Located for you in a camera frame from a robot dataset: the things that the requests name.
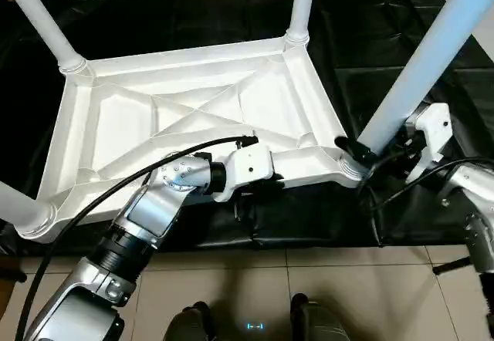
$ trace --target white mount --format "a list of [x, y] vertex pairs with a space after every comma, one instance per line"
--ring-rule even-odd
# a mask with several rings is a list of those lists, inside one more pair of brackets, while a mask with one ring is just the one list
[[[16, 0], [57, 58], [66, 86], [37, 201], [0, 183], [0, 217], [23, 238], [46, 233], [123, 177], [193, 143], [258, 136], [287, 187], [355, 187], [362, 166], [306, 52], [312, 0], [294, 0], [284, 37], [86, 61], [40, 0]], [[494, 0], [448, 0], [358, 140], [380, 154], [415, 111]], [[228, 155], [234, 145], [208, 150]], [[112, 218], [137, 189], [101, 204]]]
[[410, 183], [420, 177], [433, 162], [442, 159], [441, 150], [453, 136], [449, 106], [446, 103], [433, 103], [417, 116], [412, 115], [405, 123], [407, 128], [424, 132], [426, 146], [421, 151], [420, 160], [407, 177]]

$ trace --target tile floor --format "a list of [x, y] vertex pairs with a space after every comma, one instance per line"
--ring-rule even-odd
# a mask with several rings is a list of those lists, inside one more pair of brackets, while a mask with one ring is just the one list
[[[289, 300], [297, 292], [327, 304], [353, 341], [484, 341], [486, 304], [472, 268], [435, 277], [431, 267], [466, 255], [463, 246], [312, 248], [265, 252], [198, 252], [154, 257], [120, 313], [123, 341], [162, 340], [174, 314], [198, 300], [213, 310], [220, 339], [289, 340]], [[49, 267], [34, 310], [76, 259]], [[28, 273], [38, 260], [22, 263]], [[0, 321], [12, 340], [29, 281], [15, 287]], [[262, 322], [264, 331], [247, 331]]]

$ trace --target screw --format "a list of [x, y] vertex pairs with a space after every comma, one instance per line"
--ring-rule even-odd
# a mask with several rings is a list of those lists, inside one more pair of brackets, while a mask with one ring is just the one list
[[116, 299], [118, 297], [118, 293], [116, 293], [115, 291], [108, 291], [108, 297], [110, 297], [111, 299]]

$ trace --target black connector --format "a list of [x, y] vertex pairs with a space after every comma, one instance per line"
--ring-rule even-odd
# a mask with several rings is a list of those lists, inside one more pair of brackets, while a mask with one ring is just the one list
[[194, 154], [194, 157], [203, 158], [204, 160], [207, 160], [210, 163], [211, 161], [213, 161], [213, 156], [209, 152], [197, 152], [196, 154]]
[[334, 140], [337, 147], [347, 152], [356, 162], [371, 168], [378, 161], [378, 156], [366, 145], [359, 143], [355, 139], [347, 137], [337, 137]]
[[255, 135], [244, 136], [240, 140], [240, 143], [242, 144], [242, 147], [252, 146], [253, 144], [259, 143], [259, 138], [256, 137]]
[[209, 169], [211, 170], [211, 182], [204, 194], [223, 192], [226, 185], [225, 165], [221, 162], [211, 162], [209, 164]]
[[402, 127], [397, 133], [396, 141], [390, 148], [394, 151], [403, 151], [405, 156], [412, 160], [415, 156], [420, 155], [426, 146], [427, 141], [422, 130], [417, 130], [409, 136], [406, 129]]
[[129, 282], [135, 283], [154, 248], [117, 225], [112, 225], [87, 258]]

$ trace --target white pole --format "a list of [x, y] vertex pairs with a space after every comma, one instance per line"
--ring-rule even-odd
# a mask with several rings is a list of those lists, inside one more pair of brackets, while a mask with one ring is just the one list
[[379, 154], [415, 111], [494, 0], [448, 0], [358, 137]]
[[0, 219], [12, 223], [20, 235], [42, 229], [54, 214], [48, 202], [35, 201], [0, 181]]
[[76, 53], [40, 0], [16, 1], [58, 60], [63, 73], [73, 73], [85, 66], [86, 60]]
[[286, 41], [293, 46], [305, 45], [309, 42], [310, 6], [312, 0], [293, 0], [292, 19], [286, 30]]

